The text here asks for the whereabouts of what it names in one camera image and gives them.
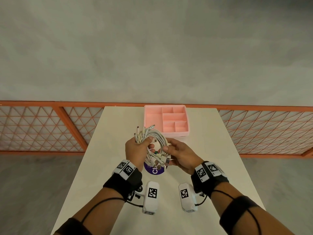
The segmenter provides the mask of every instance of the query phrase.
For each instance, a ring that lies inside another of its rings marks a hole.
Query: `purple sticker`
[[[145,162],[143,163],[143,165],[145,166],[146,171],[152,175],[159,175],[164,172],[164,167],[161,167],[161,169],[158,170],[156,167],[148,166]]]

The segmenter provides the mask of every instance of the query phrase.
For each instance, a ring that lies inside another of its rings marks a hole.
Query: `white sensor device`
[[[147,183],[145,194],[135,191],[136,195],[144,197],[142,208],[142,212],[144,214],[154,215],[156,213],[158,207],[159,191],[159,183],[154,181],[149,181]]]
[[[196,196],[202,194],[202,192],[196,194],[193,186],[188,183],[180,184],[178,189],[180,201],[182,203],[182,210],[188,213],[197,211],[198,206],[196,205]]]

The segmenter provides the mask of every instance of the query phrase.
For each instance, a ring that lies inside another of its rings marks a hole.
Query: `white table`
[[[240,156],[216,109],[187,108],[190,135],[178,138],[196,154],[216,162],[239,191],[264,208]],[[125,158],[125,142],[133,137],[136,127],[143,126],[143,107],[105,107],[95,133],[80,164],[53,232],[83,207],[111,176],[113,169]],[[197,212],[182,210],[178,185],[191,183],[190,175],[170,166],[161,175],[143,169],[142,182],[160,184],[159,207],[155,215],[145,215],[141,208],[125,204],[111,234],[226,234],[219,225],[219,216],[207,199]],[[143,204],[143,198],[133,202]]]

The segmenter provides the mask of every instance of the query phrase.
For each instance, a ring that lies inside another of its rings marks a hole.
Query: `pink organizer tray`
[[[189,121],[185,105],[146,105],[143,125],[155,129],[165,137],[189,135]]]

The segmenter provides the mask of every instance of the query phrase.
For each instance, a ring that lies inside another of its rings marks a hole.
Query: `white cable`
[[[148,128],[143,127],[143,130],[141,132],[139,132],[139,127],[137,127],[136,133],[134,134],[135,140],[137,143],[142,143],[147,137],[151,136],[155,138],[161,146],[161,152],[159,154],[154,154],[150,151],[149,148],[147,148],[147,157],[145,162],[148,166],[155,167],[155,161],[157,160],[160,166],[166,167],[169,165],[171,155],[162,151],[162,148],[164,146],[168,146],[168,142],[160,131],[153,129],[154,127],[155,125],[152,125]]]

